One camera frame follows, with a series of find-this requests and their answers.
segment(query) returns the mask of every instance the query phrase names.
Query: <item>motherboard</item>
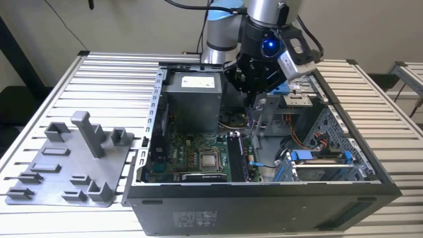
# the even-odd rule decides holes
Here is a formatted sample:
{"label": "motherboard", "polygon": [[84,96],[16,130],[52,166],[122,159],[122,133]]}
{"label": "motherboard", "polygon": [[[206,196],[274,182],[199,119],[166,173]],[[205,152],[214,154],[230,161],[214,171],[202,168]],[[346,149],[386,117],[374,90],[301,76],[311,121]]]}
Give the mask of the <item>motherboard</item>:
{"label": "motherboard", "polygon": [[[226,135],[173,134],[169,158],[166,161],[152,162],[148,180],[159,183],[233,182],[235,168],[231,168],[231,164],[241,162],[247,165],[250,160],[255,160],[250,137],[242,138],[238,148],[242,148],[242,153],[230,157]],[[246,181],[259,181],[258,169],[250,166],[247,169]]]}

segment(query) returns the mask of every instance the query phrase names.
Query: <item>blue connector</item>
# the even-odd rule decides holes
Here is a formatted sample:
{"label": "blue connector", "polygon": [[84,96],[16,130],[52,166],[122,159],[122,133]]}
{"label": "blue connector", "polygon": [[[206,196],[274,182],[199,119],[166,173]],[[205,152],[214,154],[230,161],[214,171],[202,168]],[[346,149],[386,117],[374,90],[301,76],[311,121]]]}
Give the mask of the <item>blue connector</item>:
{"label": "blue connector", "polygon": [[345,152],[345,156],[346,156],[346,164],[350,165],[353,163],[354,158],[349,150]]}
{"label": "blue connector", "polygon": [[255,165],[255,166],[259,166],[259,167],[263,167],[263,166],[265,166],[265,164],[258,163],[258,162],[254,162],[254,161],[250,161],[250,165]]}

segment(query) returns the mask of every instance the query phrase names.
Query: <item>blue clip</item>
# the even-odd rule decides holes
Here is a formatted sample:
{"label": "blue clip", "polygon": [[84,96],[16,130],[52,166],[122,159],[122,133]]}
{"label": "blue clip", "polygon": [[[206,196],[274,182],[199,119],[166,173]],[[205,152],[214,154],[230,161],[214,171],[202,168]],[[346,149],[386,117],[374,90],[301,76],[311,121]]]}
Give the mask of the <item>blue clip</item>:
{"label": "blue clip", "polygon": [[297,156],[297,152],[295,151],[291,152],[291,159],[293,159],[293,161],[298,160],[298,156]]}
{"label": "blue clip", "polygon": [[285,82],[282,85],[279,85],[273,91],[271,94],[273,95],[289,95],[291,92],[291,89],[287,85],[287,83]]}
{"label": "blue clip", "polygon": [[255,166],[259,166],[259,167],[265,166],[265,164],[257,163],[257,162],[254,162],[254,161],[250,161],[250,165],[255,165]]}
{"label": "blue clip", "polygon": [[346,156],[346,164],[349,165],[353,163],[353,160],[354,160],[353,154],[349,150],[345,152],[345,156]]}
{"label": "blue clip", "polygon": [[309,150],[297,150],[295,151],[299,160],[313,160],[313,154]]}
{"label": "blue clip", "polygon": [[285,167],[282,166],[281,169],[279,169],[279,172],[278,172],[278,175],[277,175],[277,177],[275,177],[274,182],[279,182],[278,180],[279,180],[279,177],[281,177],[283,171],[285,171]]}

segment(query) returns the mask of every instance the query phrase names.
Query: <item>black cable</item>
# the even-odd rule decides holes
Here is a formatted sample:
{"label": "black cable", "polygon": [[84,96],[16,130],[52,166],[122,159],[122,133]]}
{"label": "black cable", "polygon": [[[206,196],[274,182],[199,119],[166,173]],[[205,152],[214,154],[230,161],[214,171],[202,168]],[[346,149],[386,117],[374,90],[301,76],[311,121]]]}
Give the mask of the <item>black cable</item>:
{"label": "black cable", "polygon": [[397,97],[395,97],[395,99],[394,99],[394,102],[397,102],[397,99],[398,99],[399,95],[402,94],[402,91],[403,91],[405,87],[406,87],[406,83],[405,83],[402,89],[399,90],[399,92],[398,92],[398,94],[397,94]]}
{"label": "black cable", "polygon": [[56,16],[59,17],[59,19],[60,19],[62,23],[64,24],[64,26],[66,26],[66,28],[67,28],[67,30],[71,32],[71,34],[75,36],[75,38],[76,38],[76,39],[78,39],[78,41],[80,42],[80,44],[82,44],[82,46],[84,47],[84,49],[88,51],[87,46],[86,46],[86,45],[84,45],[84,43],[80,41],[79,37],[75,35],[75,33],[72,32],[72,30],[68,28],[68,26],[67,26],[67,24],[66,24],[64,20],[63,20],[63,19],[62,19],[62,17],[59,16],[59,13],[58,13],[58,12],[56,12],[56,10],[54,9],[52,5],[48,3],[48,1],[47,1],[47,0],[44,0],[44,2],[47,3],[47,5],[48,5],[48,6],[51,7],[51,9],[54,10],[54,12],[55,12]]}
{"label": "black cable", "polygon": [[[209,0],[207,1],[207,6],[211,6],[214,0]],[[205,20],[203,20],[203,28],[202,28],[202,33],[201,33],[201,37],[199,37],[199,42],[198,42],[198,49],[197,49],[197,53],[199,53],[199,47],[201,47],[201,43],[202,43],[202,52],[205,52],[205,42],[203,42],[203,39],[205,39],[205,28],[206,28],[206,23],[207,23],[207,17],[210,15],[210,11],[207,10],[206,13],[205,13]]]}
{"label": "black cable", "polygon": [[277,166],[267,166],[267,165],[263,165],[263,167],[266,167],[266,168],[271,168],[271,169],[278,168]]}
{"label": "black cable", "polygon": [[219,11],[226,11],[229,13],[235,13],[235,10],[226,8],[226,7],[221,7],[221,6],[187,6],[187,5],[182,5],[177,2],[174,2],[173,0],[165,0],[169,4],[183,8],[183,9],[189,9],[189,10],[219,10]]}
{"label": "black cable", "polygon": [[325,55],[325,48],[323,48],[323,46],[322,46],[322,44],[321,44],[318,38],[317,38],[317,37],[311,34],[311,32],[309,31],[309,28],[306,27],[305,22],[303,22],[303,20],[302,20],[302,18],[301,18],[299,16],[297,17],[297,20],[298,20],[298,23],[299,23],[299,25],[302,26],[302,28],[303,28],[306,34],[307,34],[309,37],[311,38],[313,42],[317,44],[317,46],[318,46],[318,48],[319,48],[319,51],[321,51],[321,58],[322,58],[323,55]]}
{"label": "black cable", "polygon": [[419,108],[419,107],[415,107],[415,108],[413,109],[413,112],[411,112],[411,114],[410,114],[410,116],[409,116],[410,118],[413,118],[413,116],[415,115],[418,108]]}

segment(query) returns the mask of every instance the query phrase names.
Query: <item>metal worktable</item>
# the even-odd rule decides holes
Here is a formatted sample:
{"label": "metal worktable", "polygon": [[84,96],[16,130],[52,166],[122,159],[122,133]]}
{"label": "metal worktable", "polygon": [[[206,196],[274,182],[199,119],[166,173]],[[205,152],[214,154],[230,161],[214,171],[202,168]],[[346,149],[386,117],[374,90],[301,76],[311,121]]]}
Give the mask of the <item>metal worktable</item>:
{"label": "metal worktable", "polygon": [[[120,205],[131,157],[142,145],[146,111],[159,61],[198,62],[191,55],[91,53],[79,56],[0,160],[0,235],[40,238],[144,237],[131,208]],[[318,65],[345,110],[399,186],[403,197],[346,233],[263,234],[237,237],[423,237],[423,133],[358,65],[326,60]],[[104,130],[124,126],[135,134],[132,151],[108,208],[10,206],[6,192],[32,161],[51,121],[71,124],[75,110],[90,111]]]}
{"label": "metal worktable", "polygon": [[391,74],[395,74],[423,98],[423,63],[395,62]]}

